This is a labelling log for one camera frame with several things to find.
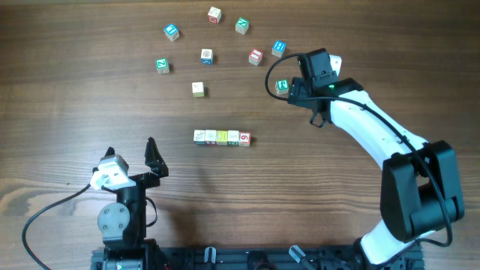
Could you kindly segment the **plain block blue P side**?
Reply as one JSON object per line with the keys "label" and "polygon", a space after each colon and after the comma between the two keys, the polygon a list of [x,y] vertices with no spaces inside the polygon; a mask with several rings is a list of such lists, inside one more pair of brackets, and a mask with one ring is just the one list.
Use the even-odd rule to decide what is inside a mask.
{"label": "plain block blue P side", "polygon": [[206,131],[205,130],[195,130],[193,132],[193,142],[198,145],[203,145],[206,143]]}

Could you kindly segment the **plain block red-blue side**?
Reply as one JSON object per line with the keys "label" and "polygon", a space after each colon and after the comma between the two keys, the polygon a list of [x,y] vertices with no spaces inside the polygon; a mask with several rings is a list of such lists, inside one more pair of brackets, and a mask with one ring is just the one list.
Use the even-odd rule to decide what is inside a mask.
{"label": "plain block red-blue side", "polygon": [[217,143],[217,131],[206,130],[205,131],[205,143],[209,145],[215,145]]}

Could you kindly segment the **yellow top block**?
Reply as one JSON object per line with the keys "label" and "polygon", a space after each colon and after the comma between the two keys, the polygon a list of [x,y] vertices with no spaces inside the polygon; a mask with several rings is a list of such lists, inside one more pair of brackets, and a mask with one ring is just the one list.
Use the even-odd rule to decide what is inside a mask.
{"label": "yellow top block", "polygon": [[227,130],[218,130],[216,133],[216,143],[218,145],[227,145],[228,144],[228,131]]}

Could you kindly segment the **red A block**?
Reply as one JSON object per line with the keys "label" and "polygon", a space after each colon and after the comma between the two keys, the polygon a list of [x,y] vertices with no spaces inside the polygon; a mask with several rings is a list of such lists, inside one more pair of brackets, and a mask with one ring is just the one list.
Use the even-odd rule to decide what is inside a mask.
{"label": "red A block", "polygon": [[239,131],[228,130],[227,131],[227,144],[229,146],[237,146],[239,144]]}

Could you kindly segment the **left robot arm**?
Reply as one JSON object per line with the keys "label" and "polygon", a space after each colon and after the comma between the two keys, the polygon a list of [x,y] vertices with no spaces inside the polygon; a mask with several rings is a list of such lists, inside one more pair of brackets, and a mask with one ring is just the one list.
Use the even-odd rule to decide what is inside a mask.
{"label": "left robot arm", "polygon": [[146,229],[155,222],[146,220],[146,206],[152,200],[146,190],[156,188],[169,175],[153,138],[145,147],[148,172],[129,176],[129,166],[123,157],[108,148],[94,170],[90,184],[95,190],[116,195],[116,201],[104,206],[97,225],[102,233],[103,250],[91,255],[91,270],[168,269],[170,263],[158,243],[146,238]]}

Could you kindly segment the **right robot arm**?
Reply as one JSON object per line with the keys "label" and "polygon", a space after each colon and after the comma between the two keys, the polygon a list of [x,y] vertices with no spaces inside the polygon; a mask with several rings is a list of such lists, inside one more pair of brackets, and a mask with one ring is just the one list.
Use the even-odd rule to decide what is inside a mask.
{"label": "right robot arm", "polygon": [[367,266],[379,268],[429,236],[447,232],[464,217],[464,199],[454,149],[428,142],[383,112],[354,79],[340,80],[341,59],[318,49],[298,55],[301,76],[292,80],[288,103],[312,110],[347,132],[382,171],[381,221],[359,240]]}

